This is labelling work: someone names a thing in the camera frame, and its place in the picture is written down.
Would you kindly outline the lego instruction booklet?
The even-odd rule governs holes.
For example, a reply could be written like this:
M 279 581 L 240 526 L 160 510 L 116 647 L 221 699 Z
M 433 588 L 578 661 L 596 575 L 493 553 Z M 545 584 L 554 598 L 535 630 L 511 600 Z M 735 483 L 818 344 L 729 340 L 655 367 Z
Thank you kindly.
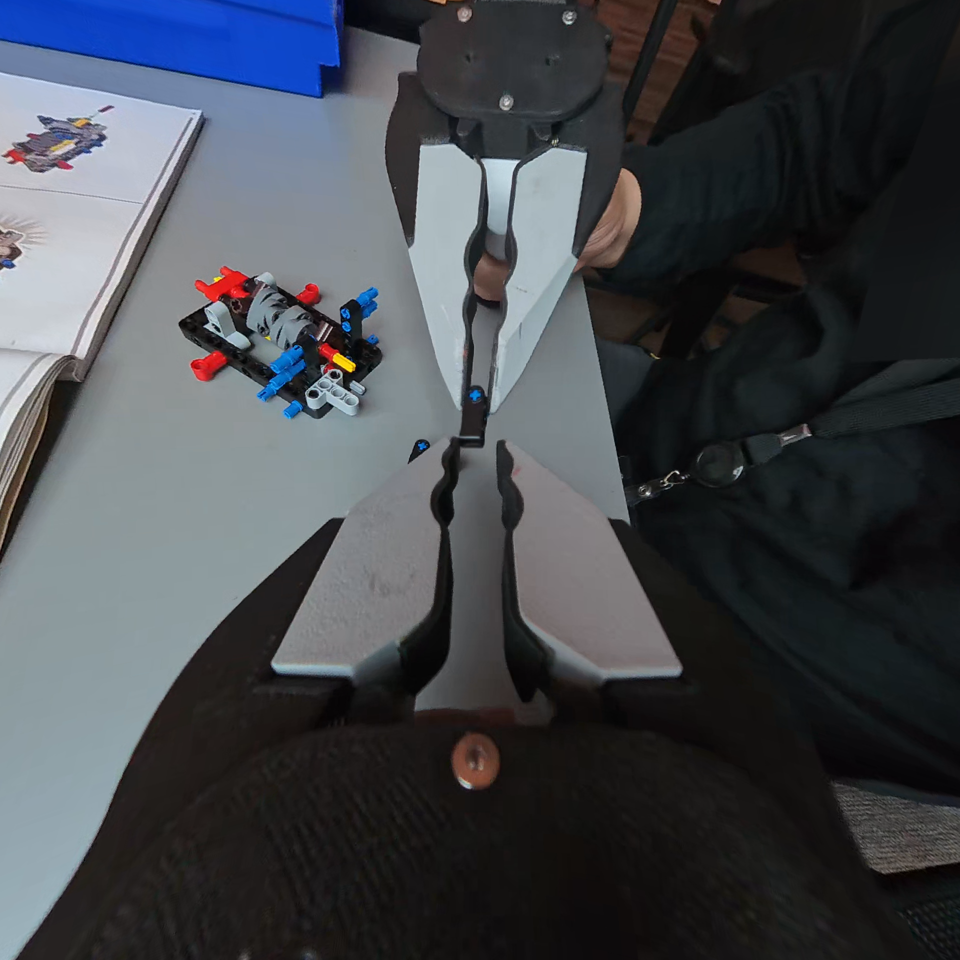
M 1 76 L 1 539 L 59 380 L 83 381 L 204 123 Z

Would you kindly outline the grey fabric chair seat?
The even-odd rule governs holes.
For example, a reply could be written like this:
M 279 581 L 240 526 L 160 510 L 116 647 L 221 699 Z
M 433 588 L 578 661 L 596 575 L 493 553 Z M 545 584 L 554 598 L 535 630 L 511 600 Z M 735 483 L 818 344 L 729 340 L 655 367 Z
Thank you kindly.
M 861 857 L 875 873 L 958 866 L 958 798 L 854 781 L 834 781 L 832 791 Z

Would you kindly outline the metal badge clip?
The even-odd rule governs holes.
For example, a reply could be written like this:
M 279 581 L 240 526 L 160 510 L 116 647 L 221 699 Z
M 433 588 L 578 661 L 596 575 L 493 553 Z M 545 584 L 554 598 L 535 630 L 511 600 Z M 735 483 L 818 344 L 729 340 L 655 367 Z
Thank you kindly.
M 656 477 L 643 482 L 629 482 L 623 488 L 624 497 L 629 507 L 650 502 L 663 494 L 684 485 L 692 479 L 689 472 L 671 470 L 665 476 Z

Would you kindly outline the blue plastic bin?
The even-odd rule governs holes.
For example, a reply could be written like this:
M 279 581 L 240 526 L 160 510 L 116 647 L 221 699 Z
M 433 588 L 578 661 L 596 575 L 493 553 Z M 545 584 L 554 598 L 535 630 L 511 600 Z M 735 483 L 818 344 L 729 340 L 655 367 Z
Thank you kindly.
M 342 1 L 3 1 L 4 41 L 320 98 Z

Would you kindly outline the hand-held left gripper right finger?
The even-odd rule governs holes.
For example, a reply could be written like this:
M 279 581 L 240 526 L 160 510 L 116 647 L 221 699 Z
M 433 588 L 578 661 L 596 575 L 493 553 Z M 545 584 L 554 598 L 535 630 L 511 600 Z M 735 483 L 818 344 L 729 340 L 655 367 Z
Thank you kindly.
M 522 702 L 557 685 L 674 681 L 683 666 L 613 522 L 508 440 L 496 445 L 505 531 L 503 642 Z

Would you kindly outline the black three-hole lego beam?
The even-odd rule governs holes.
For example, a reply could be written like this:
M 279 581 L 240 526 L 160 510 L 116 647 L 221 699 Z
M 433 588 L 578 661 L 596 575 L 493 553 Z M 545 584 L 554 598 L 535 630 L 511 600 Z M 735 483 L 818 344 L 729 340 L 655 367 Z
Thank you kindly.
M 467 387 L 462 395 L 461 423 L 457 436 L 461 449 L 482 449 L 485 444 L 486 427 L 490 409 L 489 398 L 486 394 L 486 402 L 470 404 L 466 396 L 472 386 L 474 385 Z

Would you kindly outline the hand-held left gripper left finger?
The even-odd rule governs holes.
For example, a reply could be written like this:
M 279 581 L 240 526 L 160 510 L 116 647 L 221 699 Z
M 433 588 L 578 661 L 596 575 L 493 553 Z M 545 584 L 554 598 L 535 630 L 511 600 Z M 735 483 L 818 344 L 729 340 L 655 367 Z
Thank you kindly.
M 429 447 L 342 521 L 271 660 L 280 676 L 417 695 L 450 652 L 460 443 Z

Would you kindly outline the person's right hand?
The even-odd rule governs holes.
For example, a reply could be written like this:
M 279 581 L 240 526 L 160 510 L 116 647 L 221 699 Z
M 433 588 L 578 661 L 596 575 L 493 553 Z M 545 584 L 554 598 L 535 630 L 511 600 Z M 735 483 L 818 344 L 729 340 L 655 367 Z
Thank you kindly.
M 574 271 L 616 267 L 630 246 L 641 213 L 642 188 L 636 176 L 623 167 L 606 210 L 588 237 Z

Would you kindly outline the black badge reel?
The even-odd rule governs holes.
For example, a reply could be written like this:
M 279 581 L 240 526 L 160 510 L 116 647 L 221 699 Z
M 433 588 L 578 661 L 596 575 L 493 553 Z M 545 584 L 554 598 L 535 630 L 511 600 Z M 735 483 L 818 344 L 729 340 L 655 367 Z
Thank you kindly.
M 690 465 L 690 478 L 712 490 L 733 486 L 749 468 L 747 455 L 740 441 L 721 440 L 708 444 Z

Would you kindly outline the person's right forearm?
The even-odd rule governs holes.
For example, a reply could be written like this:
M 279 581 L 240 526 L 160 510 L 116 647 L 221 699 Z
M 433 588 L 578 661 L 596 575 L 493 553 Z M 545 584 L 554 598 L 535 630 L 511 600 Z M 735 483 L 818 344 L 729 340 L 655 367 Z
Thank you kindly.
M 867 210 L 906 167 L 944 58 L 920 46 L 875 52 L 626 150 L 639 215 L 601 274 L 625 286 L 667 282 Z

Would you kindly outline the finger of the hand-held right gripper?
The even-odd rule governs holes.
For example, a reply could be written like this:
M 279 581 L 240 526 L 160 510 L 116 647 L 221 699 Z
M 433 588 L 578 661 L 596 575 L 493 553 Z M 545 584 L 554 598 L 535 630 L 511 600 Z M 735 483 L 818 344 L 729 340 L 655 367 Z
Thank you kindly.
M 487 228 L 503 240 L 510 265 L 491 356 L 490 413 L 521 378 L 573 272 L 587 157 L 550 147 L 525 160 L 487 160 Z
M 482 222 L 481 165 L 453 143 L 420 146 L 410 259 L 440 375 L 457 408 L 470 376 L 469 250 Z

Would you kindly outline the lego chassis assembly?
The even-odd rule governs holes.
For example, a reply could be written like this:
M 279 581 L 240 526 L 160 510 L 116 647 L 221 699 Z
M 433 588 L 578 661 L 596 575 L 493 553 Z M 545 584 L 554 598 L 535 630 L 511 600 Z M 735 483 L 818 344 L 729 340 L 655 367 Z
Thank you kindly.
M 205 304 L 177 326 L 203 351 L 190 364 L 198 381 L 210 382 L 231 369 L 257 387 L 259 402 L 285 402 L 288 420 L 360 412 L 364 381 L 382 361 L 378 337 L 364 331 L 378 310 L 377 287 L 329 316 L 318 306 L 317 285 L 291 293 L 266 271 L 246 274 L 222 266 L 210 282 L 197 280 L 195 286 Z

